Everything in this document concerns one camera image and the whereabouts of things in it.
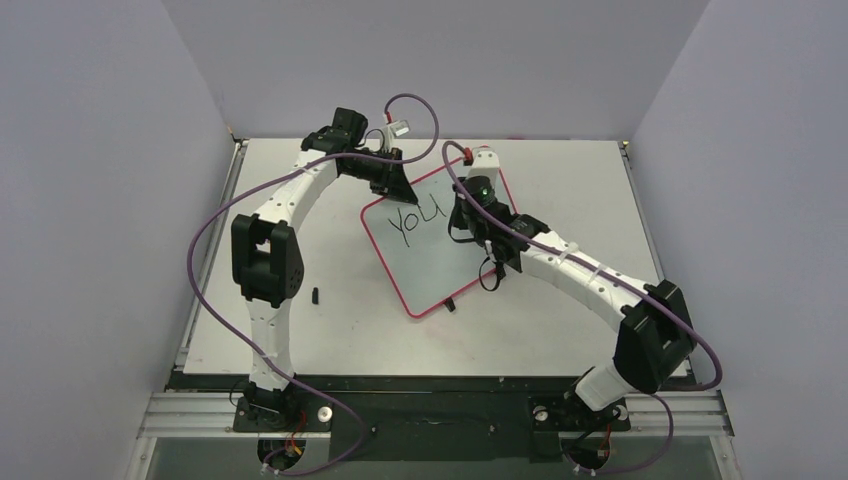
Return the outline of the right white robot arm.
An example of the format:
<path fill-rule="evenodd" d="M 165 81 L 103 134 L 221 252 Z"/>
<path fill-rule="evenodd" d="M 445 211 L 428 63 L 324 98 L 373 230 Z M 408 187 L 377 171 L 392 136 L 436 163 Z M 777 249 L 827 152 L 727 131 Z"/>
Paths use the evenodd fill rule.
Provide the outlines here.
<path fill-rule="evenodd" d="M 545 223 L 511 211 L 487 176 L 462 177 L 453 190 L 451 228 L 469 232 L 466 240 L 497 271 L 511 268 L 550 284 L 616 333 L 611 359 L 591 367 L 566 395 L 572 424 L 592 425 L 627 394 L 657 392 L 694 350 L 683 296 L 672 283 L 640 283 L 583 254 Z"/>

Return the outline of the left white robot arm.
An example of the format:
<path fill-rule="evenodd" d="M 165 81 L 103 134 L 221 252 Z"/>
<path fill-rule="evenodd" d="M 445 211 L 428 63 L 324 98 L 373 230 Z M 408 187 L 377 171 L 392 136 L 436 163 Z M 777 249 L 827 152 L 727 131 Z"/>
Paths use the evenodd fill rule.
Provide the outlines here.
<path fill-rule="evenodd" d="M 364 115 L 337 108 L 330 125 L 302 141 L 293 178 L 282 182 L 252 214 L 239 214 L 231 223 L 232 276 L 246 301 L 250 339 L 257 347 L 244 391 L 247 415 L 273 430 L 291 428 L 302 419 L 291 382 L 290 311 L 305 277 L 297 235 L 306 215 L 343 175 L 367 181 L 381 197 L 418 202 L 401 163 L 402 152 L 393 144 L 409 133 L 408 122 L 388 117 L 378 130 L 378 149 L 362 145 L 367 127 Z"/>

